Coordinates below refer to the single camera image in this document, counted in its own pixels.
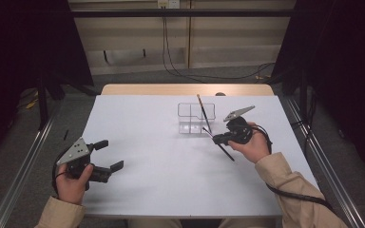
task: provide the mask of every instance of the beige pants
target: beige pants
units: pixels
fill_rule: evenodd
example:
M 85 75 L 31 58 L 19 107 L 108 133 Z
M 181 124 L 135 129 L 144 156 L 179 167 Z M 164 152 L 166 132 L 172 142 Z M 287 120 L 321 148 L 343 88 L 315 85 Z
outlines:
M 178 219 L 131 219 L 129 228 L 183 228 Z M 275 228 L 274 218 L 229 218 L 219 228 Z

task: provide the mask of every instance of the forearm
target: forearm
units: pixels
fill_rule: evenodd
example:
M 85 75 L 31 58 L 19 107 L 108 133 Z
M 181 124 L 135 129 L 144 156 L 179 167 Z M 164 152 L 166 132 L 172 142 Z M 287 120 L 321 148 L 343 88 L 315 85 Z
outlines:
M 281 191 L 324 199 L 322 193 L 298 172 L 292 172 L 281 153 L 264 157 L 256 163 L 260 177 Z M 289 199 L 277 195 L 287 227 L 346 227 L 325 206 L 310 201 Z
M 50 197 L 36 228 L 74 228 L 85 215 L 85 207 Z

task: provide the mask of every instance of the table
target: table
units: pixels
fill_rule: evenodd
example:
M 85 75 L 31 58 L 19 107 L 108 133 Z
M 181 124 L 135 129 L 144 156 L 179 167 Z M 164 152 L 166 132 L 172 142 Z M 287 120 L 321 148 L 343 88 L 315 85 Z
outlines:
M 125 168 L 108 183 L 91 183 L 84 199 L 88 216 L 280 217 L 274 194 L 240 152 L 226 147 L 236 160 L 230 161 L 205 134 L 178 132 L 177 105 L 197 103 L 197 93 L 204 103 L 215 104 L 212 130 L 217 133 L 226 131 L 222 119 L 229 111 L 255 105 L 243 117 L 266 128 L 273 151 L 281 151 L 292 168 L 317 187 L 279 99 L 271 96 L 268 85 L 108 85 L 103 93 L 123 93 L 122 88 L 141 95 L 97 97 L 83 134 L 88 143 L 109 140 L 109 147 L 91 155 L 96 165 L 125 161 Z M 245 95 L 260 94 L 256 88 L 269 94 L 237 96 L 239 88 Z M 179 90 L 184 95 L 164 95 Z M 217 97 L 215 92 L 236 96 Z M 151 93 L 163 95 L 145 95 Z

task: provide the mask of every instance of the clear plastic container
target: clear plastic container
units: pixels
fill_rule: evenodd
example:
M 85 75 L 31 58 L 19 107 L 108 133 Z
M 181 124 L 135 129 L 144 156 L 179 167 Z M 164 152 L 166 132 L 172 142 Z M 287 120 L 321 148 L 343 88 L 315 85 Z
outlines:
M 210 127 L 215 121 L 215 104 L 203 103 L 206 117 Z M 203 127 L 208 130 L 206 119 L 203 115 L 201 105 L 195 103 L 179 104 L 179 132 L 182 134 L 201 134 L 205 133 Z

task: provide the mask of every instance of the pen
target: pen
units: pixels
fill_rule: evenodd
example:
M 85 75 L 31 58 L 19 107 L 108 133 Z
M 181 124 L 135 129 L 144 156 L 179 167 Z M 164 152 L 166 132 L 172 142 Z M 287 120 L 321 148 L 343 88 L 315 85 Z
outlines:
M 210 138 L 213 138 L 213 135 L 209 131 L 207 131 L 204 127 L 202 129 L 210 136 Z M 231 161 L 234 161 L 233 157 L 229 153 L 227 153 L 227 151 L 223 148 L 223 146 L 221 146 L 220 144 L 217 145 L 221 148 L 224 154 L 226 154 L 227 157 L 231 159 Z
M 212 129 L 210 129 L 210 125 L 209 125 L 209 121 L 208 121 L 207 116 L 206 116 L 205 109 L 203 108 L 203 104 L 202 104 L 202 101 L 201 101 L 201 98 L 200 98 L 200 94 L 197 94 L 197 97 L 198 97 L 198 101 L 200 101 L 200 105 L 201 105 L 201 110 L 202 110 L 202 113 L 203 113 L 203 117 L 206 120 L 206 124 L 208 125 L 208 128 L 209 128 L 210 133 L 212 133 Z

